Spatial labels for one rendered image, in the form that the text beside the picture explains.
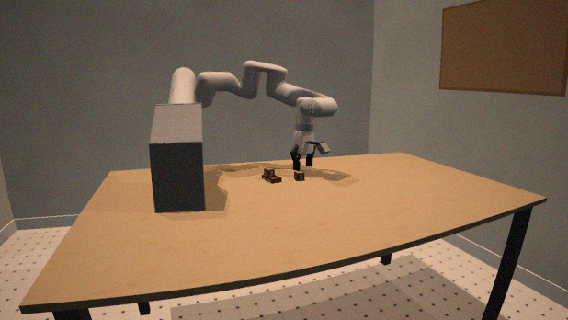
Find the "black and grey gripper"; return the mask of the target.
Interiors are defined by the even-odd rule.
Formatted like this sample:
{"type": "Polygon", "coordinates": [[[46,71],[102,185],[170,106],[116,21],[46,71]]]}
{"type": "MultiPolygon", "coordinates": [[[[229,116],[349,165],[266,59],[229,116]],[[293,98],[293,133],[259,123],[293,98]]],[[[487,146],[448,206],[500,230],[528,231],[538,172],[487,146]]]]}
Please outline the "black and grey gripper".
{"type": "Polygon", "coordinates": [[[312,167],[312,158],[316,147],[314,146],[314,144],[305,143],[309,141],[314,142],[313,131],[310,132],[295,130],[293,135],[292,150],[290,151],[290,155],[293,161],[293,170],[300,171],[300,159],[303,155],[308,156],[306,157],[306,165],[312,167]]]}

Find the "brown shallow tray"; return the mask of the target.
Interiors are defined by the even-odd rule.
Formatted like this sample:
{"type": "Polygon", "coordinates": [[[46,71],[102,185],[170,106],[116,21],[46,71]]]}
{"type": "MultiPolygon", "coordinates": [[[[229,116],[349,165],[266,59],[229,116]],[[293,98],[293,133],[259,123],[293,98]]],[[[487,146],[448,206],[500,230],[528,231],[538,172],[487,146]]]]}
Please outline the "brown shallow tray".
{"type": "Polygon", "coordinates": [[[279,183],[281,182],[282,177],[279,177],[277,175],[275,175],[274,177],[267,177],[264,174],[262,175],[262,178],[270,183],[279,183]]]}

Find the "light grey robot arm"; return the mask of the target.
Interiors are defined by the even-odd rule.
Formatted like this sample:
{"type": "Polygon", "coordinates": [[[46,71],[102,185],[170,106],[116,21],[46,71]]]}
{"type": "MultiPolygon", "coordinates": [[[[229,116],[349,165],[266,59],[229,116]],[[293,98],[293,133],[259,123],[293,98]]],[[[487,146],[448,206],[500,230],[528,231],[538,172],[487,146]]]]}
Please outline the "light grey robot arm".
{"type": "Polygon", "coordinates": [[[201,107],[206,108],[213,102],[216,91],[229,91],[239,97],[254,99],[258,93],[261,72],[268,73],[267,95],[296,107],[295,130],[313,131],[314,117],[333,116],[337,112],[337,104],[332,98],[316,98],[327,96],[287,84],[287,69],[255,61],[244,63],[241,83],[229,72],[203,72],[196,80],[190,69],[178,68],[172,75],[168,104],[201,103],[201,107]]]}

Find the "brown wooden number cube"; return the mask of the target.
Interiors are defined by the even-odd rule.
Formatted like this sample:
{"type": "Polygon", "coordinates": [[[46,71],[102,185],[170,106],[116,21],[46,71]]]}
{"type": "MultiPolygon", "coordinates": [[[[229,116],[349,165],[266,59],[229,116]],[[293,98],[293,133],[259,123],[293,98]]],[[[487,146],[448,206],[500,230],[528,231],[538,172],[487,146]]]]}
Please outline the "brown wooden number cube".
{"type": "Polygon", "coordinates": [[[304,180],[304,172],[302,171],[294,171],[294,179],[297,181],[304,180]]]}
{"type": "Polygon", "coordinates": [[[274,177],[275,176],[275,169],[273,168],[264,168],[264,175],[267,177],[274,177]]]}

